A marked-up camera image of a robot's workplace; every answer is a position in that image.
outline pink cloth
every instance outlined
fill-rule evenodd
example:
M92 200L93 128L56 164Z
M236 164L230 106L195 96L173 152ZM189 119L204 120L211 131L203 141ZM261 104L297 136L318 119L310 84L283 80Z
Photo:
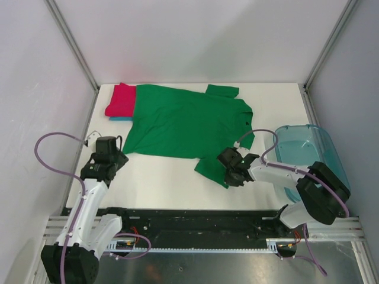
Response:
M105 109L108 117L132 117L136 104L137 87L124 83L116 85L113 90L111 103Z

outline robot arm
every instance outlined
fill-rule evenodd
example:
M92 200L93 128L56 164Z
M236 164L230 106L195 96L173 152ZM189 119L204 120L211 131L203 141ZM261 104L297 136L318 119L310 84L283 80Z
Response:
M116 146L115 137L100 137L96 150L81 170L85 194L78 193L68 221L52 246L46 245L41 259L51 283L60 283L60 258L66 236L69 235L65 255L66 283L94 283L99 259L112 238L123 228L120 216L107 214L92 229L100 202L105 196L116 172L128 158ZM72 231L70 225L76 218Z
M226 148L217 159L226 168L224 182L230 186L243 186L244 182L258 180L297 190L302 202L286 205L279 211L281 223L289 229L312 220L331 225L336 217L343 216L343 209L336 199L324 187L297 170L291 172L266 166L259 159L259 155L247 154L242 157L237 148ZM344 203L350 197L348 188L324 163L315 162L308 167L276 164L289 168L295 167L315 175L324 181Z

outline red wire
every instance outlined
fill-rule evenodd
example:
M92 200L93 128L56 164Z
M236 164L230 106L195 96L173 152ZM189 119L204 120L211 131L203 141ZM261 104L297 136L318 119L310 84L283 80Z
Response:
M294 230L294 235L296 238L296 243L298 244L301 241L301 235L296 230Z
M137 228L136 228L136 227L132 227L131 229L134 231L134 233L135 233L136 235L139 235L139 233L138 233L138 231L137 231Z

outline blue plastic bin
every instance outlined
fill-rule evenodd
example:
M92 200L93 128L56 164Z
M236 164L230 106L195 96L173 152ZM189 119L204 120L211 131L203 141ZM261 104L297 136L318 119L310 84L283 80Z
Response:
M286 125L278 128L275 133L279 137L279 143L275 148L278 162L296 166L309 166L316 161L323 162L350 190L345 171L326 130L310 124ZM288 188L284 190L291 201L301 200L296 190Z

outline wire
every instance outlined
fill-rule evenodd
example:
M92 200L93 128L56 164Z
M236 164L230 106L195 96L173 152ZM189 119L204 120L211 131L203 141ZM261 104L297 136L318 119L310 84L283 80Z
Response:
M314 265L316 265L316 267L319 269L320 273L324 276L324 277L327 277L327 272L325 270L324 267L321 266L321 264L319 263L319 261L315 258L313 252L312 252L312 249L310 248L310 244L309 244L309 241L307 239L307 224L303 224L303 234L304 234L304 239L306 241L306 245L307 245L307 248L308 248L308 251L309 251L309 254L311 256L311 258L307 257L307 256L290 256L290 257L282 257L282 255L280 255L280 253L278 252L278 257L280 257L281 260L284 260L284 259L303 259L303 260L306 260L307 262L310 262L310 263L313 263Z
M69 234L72 233L73 228L75 226L75 222L78 219L79 213L80 213L80 211L81 211L81 209L83 207L83 203L84 203L83 197L85 196L85 184L84 184L84 181L79 176L77 176L77 175L75 175L73 173L62 171L62 170L57 170L57 169L49 166L48 164L46 164L41 159L41 157L40 157L40 155L38 153L38 147L39 147L40 143L45 138L50 137L50 136L54 136L54 135L63 135L63 136L72 138L72 139L74 139L74 140L76 140L76 141L78 141L78 142L80 142L82 144L85 144L85 142L83 140L81 140L80 138L77 138L77 137L75 137L73 135L70 135L70 134L67 134L67 133L63 133L63 132L51 132L51 133L47 133L44 136L40 137L37 140L36 145L34 146L34 155L36 156L37 160L42 164L42 166L44 166L48 170L51 170L52 172L60 173L61 175L65 175L65 176L70 176L70 177L78 180L81 183L81 186L82 186L82 198L81 198L81 200L79 202L78 209L76 210L76 212L75 212L75 214L74 214L74 216L72 218L72 222L71 222L71 224L69 226L69 229L68 229L68 234L66 235L65 242L63 243L62 254L60 256L60 282L61 282L61 284L65 284L66 283L66 279L65 279L65 257L66 257L67 246L68 246L69 239L70 239Z
M245 133L244 135L242 135L242 137L240 139L238 139L237 143L240 144L240 142L246 137L248 136L249 134L252 134L254 132L259 132L259 131L262 131L262 132L268 132L268 133L271 133L272 135L275 136L275 142L274 142L274 145L271 146L269 149L267 149L266 151L263 152L262 156L261 156L261 162L262 164L264 164L265 166L271 166L271 167L276 167L276 168L279 168L279 169L284 169L284 170L289 170L291 172L298 172L298 173L301 173L303 175L306 175L308 177L310 177L311 179L315 180L317 183L321 184L336 200L337 202L339 203L339 205L342 207L342 209L345 211L345 218L348 218L349 217L349 209L348 207L345 205L345 203L343 203L343 201L341 200L341 198L326 184L324 183L324 181L322 181L321 179L319 179L318 177L314 176L313 174L309 173L309 172L306 172L304 170L301 170L301 169L298 169L296 167L290 167L290 166L284 166L283 164L276 164L276 163L271 163L271 162L267 162L265 160L265 156L271 151L273 150L274 148L276 148L276 146L278 145L278 142L279 142L279 137L278 137L278 134L276 134L275 132L273 132L272 130L269 130L269 129L255 129L255 130L250 130L249 132ZM320 263L317 261L317 259L315 258L313 252L312 252L312 249L310 248L310 244L308 242L308 239L306 237L306 231L307 231L307 224L304 224L303 225L303 233L304 233L304 238L305 238L305 241L306 241L306 245L307 245L307 248L308 248L308 251L309 251L309 254L311 255L311 259L309 257L306 257L306 256L294 256L294 257L282 257L279 253L278 255L280 256L281 259L303 259L303 260L306 260L308 262L311 262L311 263L314 263L317 268L320 270L321 274L323 276L327 276L327 272L325 271L325 269L320 265Z
M142 239L144 239L146 242L147 242L147 245L148 245L148 247L147 247L147 250L146 251L144 251L142 254L139 254L138 256L132 256L132 257L125 257L125 256L118 256L118 255L116 255L116 254L113 254L113 253L103 253L103 255L109 255L109 256L115 256L116 255L116 260L118 260L118 259L126 259L126 260L128 260L128 259L139 259L140 257L143 257L144 255L146 255L151 249L152 249L152 243L150 242L150 240L147 238L147 237L145 237L144 235L140 235L140 234L132 234L132 233L119 233L119 234L116 234L115 236L114 236L115 238L116 237L135 237L135 238L142 238Z
M275 230L271 230L271 231L270 230L267 230L267 231L263 230L262 227L255 225L253 222L251 222L250 225L252 225L254 228L256 228L257 230L261 231L264 234L272 234L275 232Z
M296 230L294 230L294 235L296 238L296 244L298 244L301 241L301 235Z
M117 136L116 139L120 139L120 151L121 151L121 147L123 146L123 138L121 135Z
M254 132L258 132L258 131L268 132L268 133L271 133L272 135L275 136L275 143L274 143L274 145L271 146L266 151L264 151L263 154L262 154L262 156L261 156L261 162L262 162L262 164L264 164L265 166L276 167L278 169L289 170L291 172L298 172L298 173L301 173L301 174L306 175L309 178L313 179L317 183L321 184L337 200L337 202L339 203L339 205L342 207L343 211L345 211L344 218L348 218L349 217L349 209L348 209L348 207L345 205L345 203L343 203L343 201L341 200L341 198L333 191L333 189L331 189L329 185L327 185L326 183L324 183L324 181L322 181L318 177L314 176L313 174L311 174L309 172L306 172L305 170L301 170L301 169L298 169L296 167L291 167L291 166L284 166L283 164L276 164L276 163L268 162L268 161L265 160L265 156L278 145L278 142L279 142L278 134L276 134L275 132L273 132L272 130L269 130L269 129L255 129L255 130L250 130L249 132L245 133L240 139L238 139L237 142L240 143L247 135L249 135L251 133L254 133Z
M136 227L132 227L131 229L134 231L135 234L139 235ZM134 244L137 244L139 242L139 240L140 240L140 238L137 238L137 240Z

